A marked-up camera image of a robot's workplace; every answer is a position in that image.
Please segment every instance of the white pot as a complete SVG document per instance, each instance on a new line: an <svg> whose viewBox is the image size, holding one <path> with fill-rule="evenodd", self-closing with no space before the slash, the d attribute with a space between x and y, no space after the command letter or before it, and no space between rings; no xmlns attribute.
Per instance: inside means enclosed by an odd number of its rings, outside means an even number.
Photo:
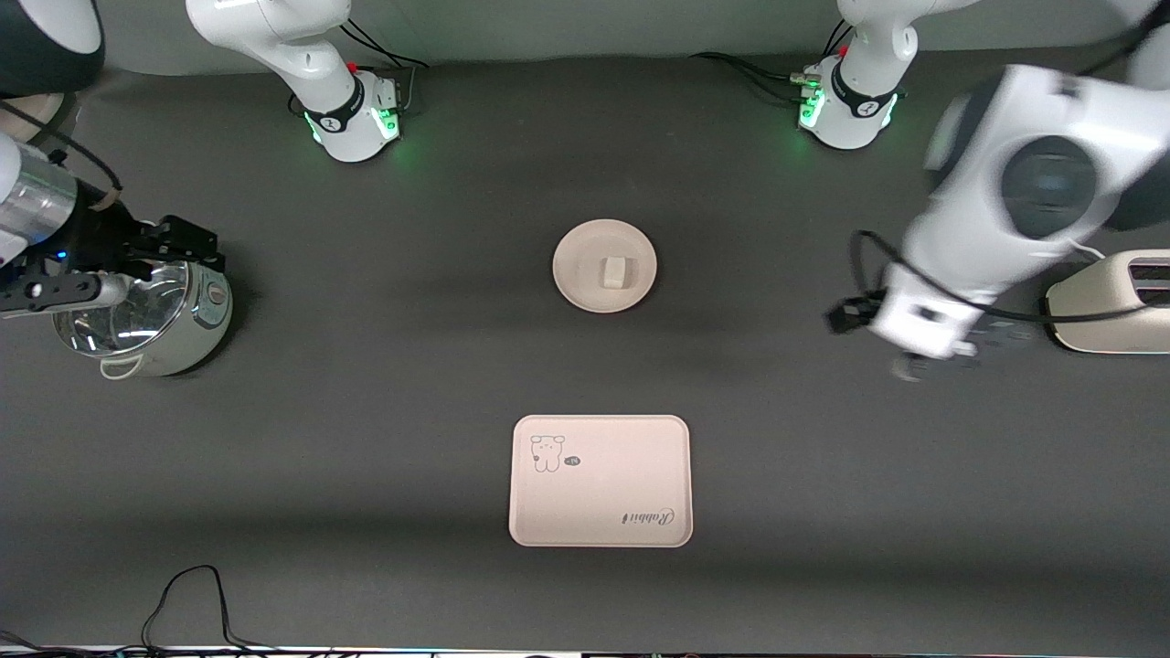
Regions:
<svg viewBox="0 0 1170 658"><path fill-rule="evenodd" d="M152 281L135 281L116 307L58 313L54 322L67 345L101 359L106 379L160 377L206 357L227 331L232 307L222 274L180 262L157 266Z"/></svg>

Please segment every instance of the silver metal cylinder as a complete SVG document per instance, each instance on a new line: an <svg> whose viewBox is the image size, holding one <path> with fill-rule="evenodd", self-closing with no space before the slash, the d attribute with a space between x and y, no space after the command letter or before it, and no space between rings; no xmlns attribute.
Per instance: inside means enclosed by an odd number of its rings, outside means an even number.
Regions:
<svg viewBox="0 0 1170 658"><path fill-rule="evenodd" d="M8 196L0 201L0 231L35 245L48 239L69 219L77 204L77 179L25 144L20 150L20 173Z"/></svg>

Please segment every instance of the gray wall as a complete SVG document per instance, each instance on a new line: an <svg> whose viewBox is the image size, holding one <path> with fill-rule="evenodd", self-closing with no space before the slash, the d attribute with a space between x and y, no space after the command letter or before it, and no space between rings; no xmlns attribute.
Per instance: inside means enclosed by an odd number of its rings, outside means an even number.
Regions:
<svg viewBox="0 0 1170 658"><path fill-rule="evenodd" d="M984 0L916 25L930 50L1072 46L1106 39L1154 0ZM183 0L98 0L110 66L188 75L260 70L205 43ZM383 46L432 62L565 56L812 52L839 19L833 0L355 0ZM347 59L377 62L333 30Z"/></svg>

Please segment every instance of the pot handle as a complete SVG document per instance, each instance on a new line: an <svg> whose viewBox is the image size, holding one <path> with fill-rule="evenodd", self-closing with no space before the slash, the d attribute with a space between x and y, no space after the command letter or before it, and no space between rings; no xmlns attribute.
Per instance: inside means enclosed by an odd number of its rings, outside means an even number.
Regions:
<svg viewBox="0 0 1170 658"><path fill-rule="evenodd" d="M111 382L133 377L135 373L143 369L145 363L146 356L140 354L125 358L103 358L101 365L102 377Z"/></svg>

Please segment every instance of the round beige lid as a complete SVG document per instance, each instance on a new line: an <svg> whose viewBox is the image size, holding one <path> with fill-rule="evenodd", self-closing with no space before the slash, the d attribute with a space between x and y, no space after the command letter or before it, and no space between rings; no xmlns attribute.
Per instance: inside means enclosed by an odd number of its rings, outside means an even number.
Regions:
<svg viewBox="0 0 1170 658"><path fill-rule="evenodd" d="M570 231L552 255L552 277L573 306L617 313L642 301L658 276L646 234L617 219L594 219Z"/></svg>

